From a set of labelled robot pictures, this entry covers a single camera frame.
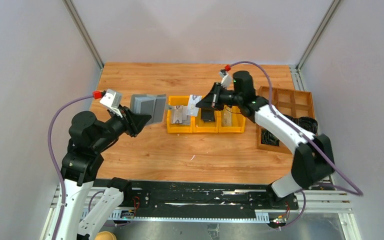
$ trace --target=white wall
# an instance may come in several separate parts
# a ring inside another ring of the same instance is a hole
[[[296,64],[332,0],[74,0],[104,62]]]
[[[57,177],[47,131],[64,103],[90,93],[99,71],[61,0],[0,1],[0,239],[38,239]],[[61,159],[71,117],[57,120]]]
[[[362,239],[384,239],[384,1],[342,1],[303,76],[337,165],[365,193],[352,199]]]

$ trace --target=wooden box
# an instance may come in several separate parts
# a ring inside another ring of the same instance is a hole
[[[258,90],[258,95],[269,99],[269,87],[262,86]],[[313,98],[311,92],[296,91],[290,89],[275,88],[272,89],[272,104],[284,115],[293,118],[310,117],[315,118]],[[278,153],[290,154],[291,151],[282,143],[279,146],[267,145],[261,143],[263,127],[257,125],[256,147],[257,149],[267,150]]]

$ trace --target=yellow storage bin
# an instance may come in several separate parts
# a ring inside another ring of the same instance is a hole
[[[219,133],[243,133],[245,132],[245,122],[246,118],[241,114],[241,111],[237,106],[232,107],[230,110],[232,112],[232,126],[223,126],[223,113],[224,111],[220,111],[220,120],[218,132]]]
[[[204,122],[201,119],[201,109],[198,111],[198,116],[194,117],[193,132],[194,133],[209,133],[216,134],[219,132],[221,115],[220,111],[214,111],[215,122]]]
[[[168,96],[168,104],[171,106],[187,106],[189,96]],[[167,111],[167,132],[169,134],[191,134],[194,132],[195,118],[190,117],[190,125],[172,124],[172,111]]]

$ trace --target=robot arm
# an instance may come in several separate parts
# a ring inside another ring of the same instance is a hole
[[[267,187],[271,203],[275,204],[289,194],[307,189],[334,172],[308,142],[314,142],[333,161],[332,146],[327,136],[316,136],[299,127],[274,106],[270,106],[267,99],[257,96],[249,72],[237,71],[231,78],[223,69],[220,76],[222,82],[215,82],[196,107],[221,111],[225,106],[237,106],[242,115],[274,134],[293,154],[291,171]],[[234,90],[227,90],[231,81]]]
[[[88,193],[104,161],[101,153],[124,133],[136,137],[151,119],[151,115],[135,114],[128,107],[121,106],[122,95],[116,91],[108,89],[102,95],[99,102],[108,109],[111,116],[108,121],[97,120],[91,111],[79,112],[71,120],[68,130],[70,140],[61,167],[66,203],[65,206],[57,205],[56,213],[64,208],[62,218],[58,221],[59,214],[54,214],[47,240],[93,240],[114,208],[132,201],[132,183],[115,177],[96,206],[79,223]],[[56,226],[58,231],[55,236],[53,232]]]

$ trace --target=wooden table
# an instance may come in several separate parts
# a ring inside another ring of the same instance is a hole
[[[218,72],[224,65],[109,62],[97,89],[122,93],[123,106],[130,105],[132,94],[204,96],[221,80]],[[288,66],[263,67],[273,87],[294,89]],[[231,72],[238,70],[250,72],[254,88],[268,86],[257,67],[238,65]],[[101,121],[109,119],[97,100],[90,110]],[[165,115],[163,123],[146,126],[136,138],[123,134],[102,155],[98,178],[131,180],[268,184],[285,175],[292,164],[291,154],[256,149],[256,127],[249,120],[242,134],[168,134]]]

